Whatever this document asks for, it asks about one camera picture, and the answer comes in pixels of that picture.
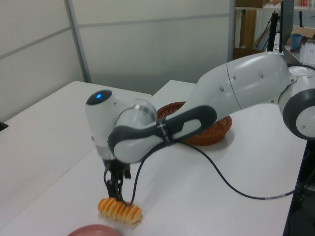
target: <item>shelf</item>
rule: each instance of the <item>shelf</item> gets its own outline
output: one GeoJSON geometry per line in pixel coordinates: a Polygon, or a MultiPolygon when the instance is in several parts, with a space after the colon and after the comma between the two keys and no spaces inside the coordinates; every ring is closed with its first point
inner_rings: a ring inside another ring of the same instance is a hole
{"type": "MultiPolygon", "coordinates": [[[[281,5],[280,3],[277,5],[267,4],[263,8],[257,7],[241,7],[237,6],[235,9],[244,9],[244,10],[278,10],[280,12],[281,5]]],[[[315,8],[308,8],[305,6],[294,6],[294,11],[310,11],[315,13],[315,8]]]]}

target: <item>robotic arm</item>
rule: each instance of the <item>robotic arm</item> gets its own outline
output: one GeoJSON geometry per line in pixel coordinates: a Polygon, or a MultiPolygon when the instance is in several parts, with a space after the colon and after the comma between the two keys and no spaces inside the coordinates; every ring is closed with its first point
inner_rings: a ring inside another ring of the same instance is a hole
{"type": "Polygon", "coordinates": [[[98,154],[111,172],[111,180],[104,178],[109,196],[122,199],[130,163],[259,103],[278,104],[293,134],[315,140],[315,71],[288,68],[274,53],[244,57],[209,71],[180,110],[159,120],[148,101],[126,101],[108,90],[91,95],[86,113],[98,154]]]}

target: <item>wicker basket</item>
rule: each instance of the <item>wicker basket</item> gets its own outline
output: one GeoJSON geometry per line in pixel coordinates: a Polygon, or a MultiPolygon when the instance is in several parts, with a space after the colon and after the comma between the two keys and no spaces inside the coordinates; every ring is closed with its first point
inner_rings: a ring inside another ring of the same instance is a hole
{"type": "MultiPolygon", "coordinates": [[[[166,117],[183,106],[185,102],[174,102],[168,104],[157,111],[157,118],[166,117]]],[[[191,145],[208,146],[220,142],[232,125],[230,116],[224,117],[214,123],[210,128],[204,130],[200,134],[186,139],[185,142],[191,145]]]]}

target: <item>white table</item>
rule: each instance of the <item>white table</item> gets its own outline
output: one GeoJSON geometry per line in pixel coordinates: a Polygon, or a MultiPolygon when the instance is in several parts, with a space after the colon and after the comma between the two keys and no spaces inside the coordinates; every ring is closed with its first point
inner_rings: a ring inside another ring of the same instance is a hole
{"type": "MultiPolygon", "coordinates": [[[[194,84],[170,81],[151,99],[160,108],[186,100],[194,84]]],[[[257,105],[231,115],[233,125],[220,143],[203,147],[226,179],[254,196],[294,189],[306,141],[292,135],[275,105],[257,105]]],[[[138,165],[131,166],[135,176],[138,165]]],[[[145,162],[135,203],[143,221],[135,226],[99,216],[107,197],[102,160],[93,149],[12,220],[0,236],[67,235],[88,224],[105,224],[122,236],[281,236],[292,196],[247,199],[228,188],[211,164],[183,145],[164,148],[145,162]]],[[[130,199],[133,180],[123,186],[130,199]]]]}
{"type": "Polygon", "coordinates": [[[0,229],[95,146],[85,103],[98,90],[126,98],[151,95],[73,82],[10,120],[0,132],[0,229]]]}

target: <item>cardboard box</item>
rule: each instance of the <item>cardboard box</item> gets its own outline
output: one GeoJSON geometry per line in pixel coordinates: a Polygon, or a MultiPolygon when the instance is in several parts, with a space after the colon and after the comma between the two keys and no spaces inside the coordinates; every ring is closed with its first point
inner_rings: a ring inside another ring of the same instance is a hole
{"type": "Polygon", "coordinates": [[[235,0],[235,6],[263,8],[269,0],[235,0]]]}
{"type": "Polygon", "coordinates": [[[291,34],[299,33],[307,38],[315,37],[315,29],[314,28],[306,28],[306,27],[294,27],[291,34]]]}

